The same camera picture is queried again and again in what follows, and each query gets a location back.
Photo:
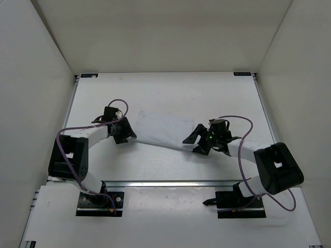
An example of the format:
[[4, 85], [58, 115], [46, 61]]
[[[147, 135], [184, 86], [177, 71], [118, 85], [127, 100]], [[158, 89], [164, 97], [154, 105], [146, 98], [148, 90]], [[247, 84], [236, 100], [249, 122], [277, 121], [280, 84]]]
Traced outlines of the white skirt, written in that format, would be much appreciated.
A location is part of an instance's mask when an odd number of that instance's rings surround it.
[[165, 148], [192, 151], [194, 144], [183, 144], [195, 129], [194, 119], [140, 111], [134, 132], [136, 142]]

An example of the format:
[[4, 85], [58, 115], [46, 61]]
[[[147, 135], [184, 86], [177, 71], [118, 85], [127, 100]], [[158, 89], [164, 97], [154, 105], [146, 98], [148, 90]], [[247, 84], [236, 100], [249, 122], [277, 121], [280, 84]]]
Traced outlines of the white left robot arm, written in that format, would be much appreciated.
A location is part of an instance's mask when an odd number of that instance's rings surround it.
[[95, 205], [102, 206], [108, 201], [108, 192], [105, 183], [89, 171], [89, 149], [109, 137], [114, 138], [116, 144], [127, 143], [128, 138], [136, 138], [136, 134], [127, 117], [66, 130], [76, 132], [64, 135], [60, 131], [56, 136], [48, 167], [49, 176], [75, 182], [78, 188], [90, 194]]

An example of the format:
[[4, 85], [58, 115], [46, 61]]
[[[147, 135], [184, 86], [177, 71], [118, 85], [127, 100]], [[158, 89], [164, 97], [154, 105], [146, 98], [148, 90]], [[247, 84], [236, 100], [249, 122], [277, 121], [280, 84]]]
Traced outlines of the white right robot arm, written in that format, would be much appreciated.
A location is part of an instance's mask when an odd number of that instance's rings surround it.
[[225, 119], [211, 122], [209, 128], [199, 124], [183, 144], [194, 144], [199, 138], [192, 150], [194, 153], [207, 156], [213, 149], [237, 157], [239, 164], [244, 159], [257, 166], [257, 176], [233, 186], [232, 202], [236, 206], [245, 206], [253, 196], [276, 195], [304, 182], [303, 172], [285, 143], [265, 145], [243, 141], [239, 136], [232, 136], [229, 127], [230, 122]]

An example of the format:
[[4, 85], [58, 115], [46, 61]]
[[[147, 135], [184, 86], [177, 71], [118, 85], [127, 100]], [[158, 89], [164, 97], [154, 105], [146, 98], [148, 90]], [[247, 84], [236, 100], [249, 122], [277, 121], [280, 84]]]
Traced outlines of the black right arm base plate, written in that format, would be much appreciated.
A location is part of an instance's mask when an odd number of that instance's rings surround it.
[[215, 198], [207, 199], [205, 206], [217, 207], [218, 219], [262, 219], [266, 213], [261, 198], [242, 197], [234, 191], [217, 191]]

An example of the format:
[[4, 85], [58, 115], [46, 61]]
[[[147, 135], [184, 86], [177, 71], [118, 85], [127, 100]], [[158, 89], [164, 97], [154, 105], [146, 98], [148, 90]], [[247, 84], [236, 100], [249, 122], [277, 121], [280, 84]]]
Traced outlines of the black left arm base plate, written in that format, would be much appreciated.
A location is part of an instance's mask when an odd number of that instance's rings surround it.
[[104, 183], [102, 193], [107, 193], [109, 197], [80, 192], [76, 216], [122, 217], [125, 192], [119, 190], [111, 191], [107, 189]]

